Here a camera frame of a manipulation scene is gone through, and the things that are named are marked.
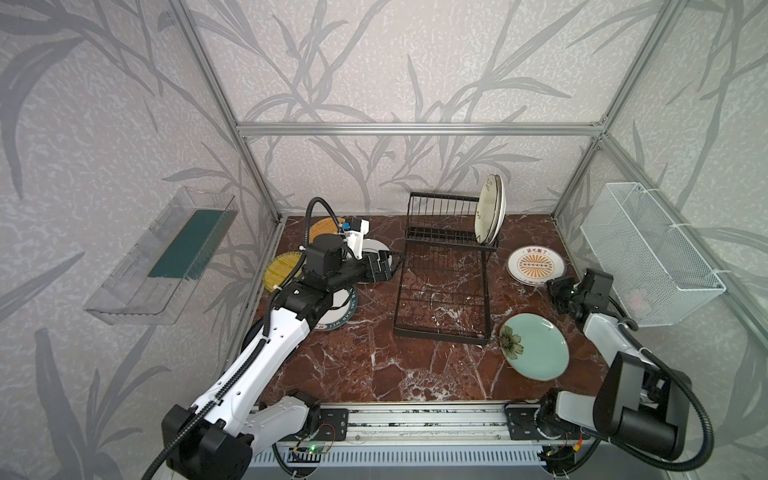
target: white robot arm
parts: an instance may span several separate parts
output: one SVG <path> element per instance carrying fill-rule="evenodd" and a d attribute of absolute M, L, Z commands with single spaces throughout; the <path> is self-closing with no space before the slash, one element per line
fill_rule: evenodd
<path fill-rule="evenodd" d="M 578 284 L 568 276 L 547 282 L 555 309 L 574 319 L 611 368 L 594 397 L 548 392 L 541 400 L 537 423 L 555 432 L 581 430 L 657 468 L 677 472 L 698 468 L 713 450 L 709 417 L 691 390 L 690 379 L 634 339 L 630 330 L 637 331 L 637 324 L 617 303 L 616 313 L 608 309 L 612 284 L 612 275 L 593 269 L 587 269 Z M 667 462 L 683 451 L 691 406 L 702 425 L 701 449 L 685 462 Z"/>
<path fill-rule="evenodd" d="M 310 202 L 307 218 L 316 201 L 335 218 L 322 199 Z M 399 263 L 391 267 L 392 252 L 362 252 L 368 229 L 366 220 L 351 217 L 338 235 L 322 234 L 306 245 L 306 262 L 299 262 L 303 263 L 301 279 L 291 281 L 291 275 L 282 288 L 278 286 L 268 302 L 268 317 L 240 356 L 189 409 L 175 406 L 165 415 L 166 448 L 147 469 L 144 480 L 162 461 L 189 480 L 241 478 L 254 453 L 287 435 L 312 433 L 309 429 L 319 415 L 319 401 L 307 394 L 289 392 L 264 410 L 251 414 L 251 409 L 288 355 L 333 306 L 335 292 L 359 282 L 392 279 L 399 267 Z"/>

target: gray wall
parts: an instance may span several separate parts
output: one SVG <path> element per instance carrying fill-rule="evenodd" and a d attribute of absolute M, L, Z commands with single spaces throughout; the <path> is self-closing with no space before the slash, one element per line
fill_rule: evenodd
<path fill-rule="evenodd" d="M 661 0 L 190 0 L 238 121 L 599 121 Z M 261 137 L 273 196 L 301 211 L 405 212 L 411 190 L 550 212 L 582 137 Z"/>
<path fill-rule="evenodd" d="M 138 478 L 223 362 L 273 229 L 164 2 L 0 2 L 0 478 Z M 88 297 L 176 190 L 235 223 L 173 326 Z"/>
<path fill-rule="evenodd" d="M 768 2 L 688 2 L 611 134 L 696 227 L 756 301 L 768 304 Z M 558 219 L 581 268 L 595 258 L 579 226 L 605 182 L 626 181 L 598 155 Z M 764 478 L 768 359 L 718 299 L 675 326 L 638 333 L 688 373 L 716 428 L 701 478 Z M 690 419 L 689 454 L 700 444 Z"/>

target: marble countertop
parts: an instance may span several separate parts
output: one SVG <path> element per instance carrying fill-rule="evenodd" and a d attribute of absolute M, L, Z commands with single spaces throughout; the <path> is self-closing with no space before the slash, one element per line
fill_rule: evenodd
<path fill-rule="evenodd" d="M 405 216 L 364 217 L 366 238 L 403 251 Z M 298 250 L 303 217 L 288 219 L 277 253 Z M 400 274 L 390 282 L 358 285 L 359 307 L 344 326 L 314 331 L 280 367 L 262 400 L 276 402 L 297 388 L 323 402 L 398 402 L 446 400 L 538 399 L 559 387 L 595 395 L 607 365 L 573 320 L 556 315 L 544 287 L 518 283 L 507 273 L 509 254 L 526 245 L 542 245 L 568 261 L 565 248 L 548 215 L 508 215 L 496 253 L 488 261 L 493 334 L 486 346 L 436 342 L 397 336 L 392 331 Z M 568 262 L 568 272 L 575 272 Z M 257 317 L 263 315 L 263 296 Z M 517 373 L 502 356 L 498 331 L 517 313 L 537 313 L 563 333 L 571 355 L 568 369 L 555 380 L 538 382 Z"/>

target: black cable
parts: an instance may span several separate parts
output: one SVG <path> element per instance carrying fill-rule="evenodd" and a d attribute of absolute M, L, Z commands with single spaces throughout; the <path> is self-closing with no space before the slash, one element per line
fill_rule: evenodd
<path fill-rule="evenodd" d="M 544 461 L 545 462 L 549 462 L 551 460 L 565 460 L 566 458 L 571 456 L 571 453 L 574 453 L 574 449 L 572 449 L 570 447 L 568 447 L 568 450 L 566 450 L 564 454 L 561 453 L 565 449 L 566 449 L 566 447 L 564 447 L 564 446 L 560 447 L 559 449 L 554 451 L 555 455 L 547 455 L 547 456 L 545 456 L 544 457 Z"/>
<path fill-rule="evenodd" d="M 307 478 L 308 476 L 312 475 L 315 470 L 317 470 L 317 467 L 313 468 L 311 472 L 308 472 L 306 475 L 298 475 L 298 470 L 294 469 L 291 471 L 291 469 L 288 467 L 288 464 L 286 464 L 283 460 L 283 457 L 280 456 L 280 452 L 277 450 L 277 444 L 272 444 L 272 453 L 275 455 L 275 460 L 277 460 L 277 464 L 280 466 L 280 468 L 283 470 L 283 472 L 287 473 L 291 476 L 291 478 Z"/>
<path fill-rule="evenodd" d="M 306 207 L 306 215 L 304 217 L 304 250 L 301 253 L 301 257 L 299 258 L 299 261 L 296 263 L 296 265 L 293 267 L 291 272 L 288 274 L 288 276 L 280 283 L 279 288 L 276 288 L 269 296 L 269 299 L 266 302 L 266 313 L 264 314 L 264 325 L 261 330 L 262 338 L 259 340 L 259 343 L 256 345 L 256 348 L 253 349 L 251 354 L 248 356 L 246 361 L 243 363 L 243 365 L 240 366 L 239 369 L 230 377 L 229 380 L 227 380 L 226 383 L 216 392 L 214 395 L 214 398 L 216 400 L 212 400 L 208 402 L 202 409 L 200 409 L 194 417 L 179 431 L 178 435 L 176 435 L 176 438 L 174 438 L 168 445 L 163 448 L 163 450 L 155 457 L 155 459 L 152 461 L 151 464 L 147 467 L 147 470 L 144 472 L 144 474 L 141 476 L 141 480 L 151 480 L 155 473 L 157 473 L 157 470 L 160 468 L 161 465 L 163 465 L 163 462 L 165 462 L 168 457 L 170 457 L 170 454 L 173 453 L 175 449 L 178 448 L 179 445 L 192 433 L 195 428 L 197 428 L 200 423 L 205 418 L 205 415 L 210 412 L 210 410 L 217 404 L 217 401 L 220 401 L 224 395 L 229 392 L 229 390 L 232 388 L 232 386 L 240 380 L 240 378 L 243 376 L 243 374 L 250 368 L 251 365 L 253 365 L 254 360 L 259 356 L 261 353 L 261 350 L 264 348 L 266 343 L 269 341 L 269 335 L 271 330 L 271 322 L 270 317 L 272 313 L 272 304 L 274 302 L 275 296 L 277 295 L 278 291 L 284 288 L 288 283 L 293 281 L 293 278 L 296 276 L 296 273 L 299 271 L 301 266 L 304 264 L 304 260 L 306 259 L 306 248 L 310 244 L 310 217 L 312 215 L 312 209 L 314 208 L 315 204 L 321 203 L 326 210 L 328 210 L 328 213 L 333 218 L 333 222 L 336 225 L 337 230 L 339 233 L 342 233 L 343 230 L 341 226 L 339 225 L 339 219 L 336 217 L 336 215 L 333 213 L 333 210 L 331 209 L 328 202 L 326 202 L 324 199 L 320 197 L 314 197 L 312 200 L 310 200 L 310 203 Z"/>
<path fill-rule="evenodd" d="M 629 343 L 632 344 L 636 349 L 640 351 L 646 358 L 648 358 L 651 362 L 653 362 L 657 367 L 659 367 L 659 370 L 666 374 L 672 382 L 677 385 L 680 390 L 682 390 L 683 394 L 688 398 L 690 401 L 690 404 L 693 406 L 694 410 L 696 411 L 696 414 L 699 415 L 699 421 L 701 422 L 701 432 L 702 432 L 702 439 L 701 439 L 701 447 L 699 448 L 699 452 L 690 460 L 686 460 L 685 462 L 666 462 L 664 460 L 659 460 L 657 458 L 650 457 L 648 455 L 645 455 L 643 452 L 640 452 L 637 449 L 632 448 L 631 446 L 623 443 L 620 440 L 616 439 L 609 439 L 609 442 L 616 445 L 618 448 L 624 450 L 626 453 L 632 455 L 633 457 L 641 460 L 642 462 L 647 463 L 648 465 L 651 465 L 656 468 L 661 468 L 663 470 L 669 470 L 670 472 L 688 472 L 690 470 L 695 470 L 696 468 L 699 468 L 700 466 L 704 465 L 704 463 L 709 460 L 710 456 L 712 455 L 712 451 L 714 449 L 714 431 L 712 428 L 712 422 L 710 421 L 710 417 L 707 415 L 707 412 L 704 410 L 703 405 L 701 405 L 701 402 L 694 394 L 693 390 L 690 389 L 688 384 L 683 382 L 683 380 L 678 376 L 678 374 L 675 373 L 670 367 L 667 366 L 666 363 L 662 362 L 657 356 L 655 356 L 653 353 L 650 352 L 647 348 L 643 347 L 640 342 L 638 342 L 631 333 L 629 333 L 629 328 L 626 327 L 623 323 L 619 323 L 619 332 L 624 336 L 625 339 Z"/>
<path fill-rule="evenodd" d="M 572 467 L 564 470 L 562 473 L 552 472 L 552 475 L 555 475 L 557 477 L 567 477 L 571 473 L 576 472 L 578 469 L 581 468 L 583 464 L 587 463 L 587 460 L 589 460 L 592 454 L 594 454 L 595 451 L 598 449 L 598 445 L 600 445 L 600 440 L 594 439 L 594 442 L 592 442 L 592 445 L 589 445 L 589 449 L 586 452 L 584 452 L 584 456 L 578 459 L 576 463 L 573 464 Z"/>
<path fill-rule="evenodd" d="M 627 318 L 627 312 L 624 311 L 624 308 L 621 306 L 621 304 L 616 301 L 616 299 L 612 296 L 608 296 L 608 300 L 613 304 L 614 308 L 618 312 L 619 315 L 622 316 L 622 318 Z"/>
<path fill-rule="evenodd" d="M 341 304 L 341 305 L 339 305 L 339 306 L 332 306 L 332 307 L 330 307 L 328 310 L 338 310 L 338 309 L 342 309 L 342 308 L 344 308 L 345 306 L 349 305 L 349 301 L 350 301 L 351 299 L 352 299 L 352 294 L 350 293 L 350 294 L 347 296 L 346 300 L 344 300 L 344 303 L 342 303 L 342 304 Z"/>
<path fill-rule="evenodd" d="M 555 453 L 560 453 L 560 452 L 562 452 L 562 451 L 563 451 L 563 450 L 565 450 L 565 448 L 566 448 L 566 447 L 568 447 L 568 446 L 569 446 L 569 445 L 568 445 L 568 433 L 566 433 L 566 434 L 565 434 L 565 443 L 564 443 L 563 445 L 560 445 L 560 448 L 559 448 L 559 449 L 557 449 L 557 450 L 555 450 L 555 451 L 552 451 L 552 450 L 551 450 L 551 451 L 547 452 L 547 454 L 546 454 L 546 456 L 547 456 L 547 457 L 546 457 L 546 458 L 547 458 L 547 459 L 550 459 L 550 460 L 551 460 L 551 459 L 554 459 L 554 460 L 562 460 L 563 458 L 566 458 L 566 457 L 568 457 L 568 455 L 570 455 L 570 453 L 569 453 L 569 452 L 566 452 L 566 455 L 565 455 L 564 457 L 553 457 L 553 456 L 552 456 L 552 455 L 553 455 L 553 454 L 555 454 Z"/>

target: white wire basket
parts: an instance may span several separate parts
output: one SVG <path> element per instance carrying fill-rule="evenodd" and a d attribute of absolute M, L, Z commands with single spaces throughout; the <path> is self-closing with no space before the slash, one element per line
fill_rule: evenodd
<path fill-rule="evenodd" d="M 639 326 L 674 325 L 725 291 L 680 225 L 639 183 L 605 184 L 581 232 Z"/>

